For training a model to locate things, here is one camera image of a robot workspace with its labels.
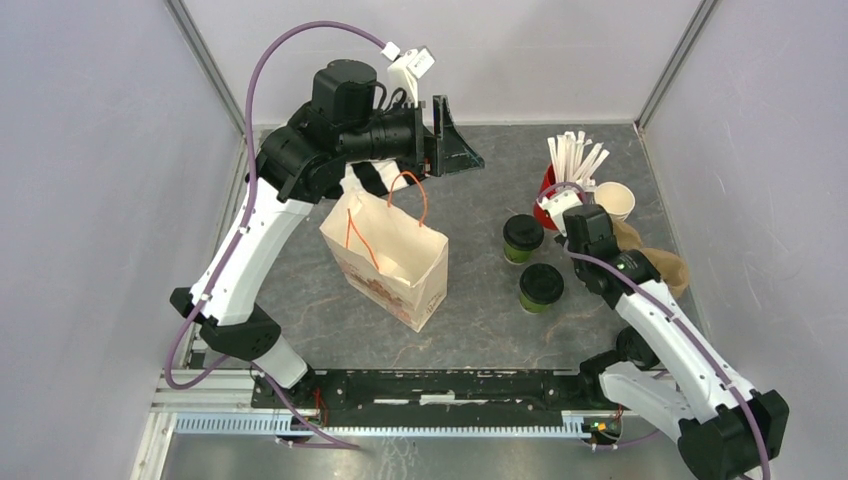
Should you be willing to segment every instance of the white paper cup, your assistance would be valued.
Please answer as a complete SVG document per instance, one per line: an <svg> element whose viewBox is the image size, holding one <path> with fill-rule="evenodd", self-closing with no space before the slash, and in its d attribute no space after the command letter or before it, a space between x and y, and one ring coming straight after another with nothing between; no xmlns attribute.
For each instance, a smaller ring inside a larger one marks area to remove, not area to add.
<svg viewBox="0 0 848 480"><path fill-rule="evenodd" d="M625 185L605 182L595 189L595 203L604 207L610 217L624 221L636 206L636 197Z"/></svg>

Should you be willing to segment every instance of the black cup lid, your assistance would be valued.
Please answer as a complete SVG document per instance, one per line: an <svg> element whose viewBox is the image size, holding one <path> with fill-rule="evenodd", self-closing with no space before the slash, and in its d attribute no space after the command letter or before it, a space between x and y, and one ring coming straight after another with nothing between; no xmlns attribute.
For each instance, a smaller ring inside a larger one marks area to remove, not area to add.
<svg viewBox="0 0 848 480"><path fill-rule="evenodd" d="M542 245L545 231L532 215L515 215L504 224L504 241L512 248L535 250Z"/></svg>
<svg viewBox="0 0 848 480"><path fill-rule="evenodd" d="M518 285L528 300L539 305L556 302L565 290L565 282L559 270L547 263L536 263L527 267L521 274Z"/></svg>

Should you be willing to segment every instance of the printed pattern on bag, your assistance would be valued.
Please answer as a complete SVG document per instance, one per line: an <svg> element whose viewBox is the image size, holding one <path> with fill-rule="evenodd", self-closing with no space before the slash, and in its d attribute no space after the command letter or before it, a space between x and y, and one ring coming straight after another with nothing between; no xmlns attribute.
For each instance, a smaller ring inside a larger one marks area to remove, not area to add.
<svg viewBox="0 0 848 480"><path fill-rule="evenodd" d="M439 292L430 299L430 303L427 304L427 315L431 315L433 313L433 310L436 309L436 306L443 298L445 298L445 292Z"/></svg>
<svg viewBox="0 0 848 480"><path fill-rule="evenodd" d="M406 310L403 310L402 308L399 308L395 305L389 305L388 310L389 310L389 313L394 315L401 322L404 322L404 323L412 322L412 318L409 316L409 312L407 312Z"/></svg>
<svg viewBox="0 0 848 480"><path fill-rule="evenodd" d="M395 309L402 311L404 308L409 308L407 302L405 302L403 299L396 295L392 295L392 292L390 292L386 288L386 285L383 284L383 282L377 279L365 280L359 274L359 271L356 269L356 267L351 265L349 262L338 257L336 257L336 260L339 262L339 267L342 269L342 272L345 275L353 279L356 283L368 289L368 291L372 292L374 295L388 302L388 304L394 307ZM407 319L409 319L408 314L404 312L404 315L407 317Z"/></svg>

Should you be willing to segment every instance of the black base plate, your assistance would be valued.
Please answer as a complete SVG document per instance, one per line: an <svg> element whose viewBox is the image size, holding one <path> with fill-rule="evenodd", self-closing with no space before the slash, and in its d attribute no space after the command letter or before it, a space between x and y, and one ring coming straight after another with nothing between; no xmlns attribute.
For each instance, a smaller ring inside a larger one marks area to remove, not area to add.
<svg viewBox="0 0 848 480"><path fill-rule="evenodd" d="M285 408L264 379L256 385L253 408ZM561 426L563 410L617 408L591 398L576 372L557 370L319 370L287 394L311 409L319 389L332 426ZM430 395L477 402L432 404Z"/></svg>

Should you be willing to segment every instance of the white paper bag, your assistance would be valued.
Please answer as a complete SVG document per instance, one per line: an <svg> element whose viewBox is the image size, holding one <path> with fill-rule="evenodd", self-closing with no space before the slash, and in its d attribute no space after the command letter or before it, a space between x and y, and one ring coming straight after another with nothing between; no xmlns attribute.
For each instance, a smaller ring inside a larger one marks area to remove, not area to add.
<svg viewBox="0 0 848 480"><path fill-rule="evenodd" d="M426 195L421 220L391 198L346 191L321 234L354 288L420 332L447 294L448 237L424 225Z"/></svg>

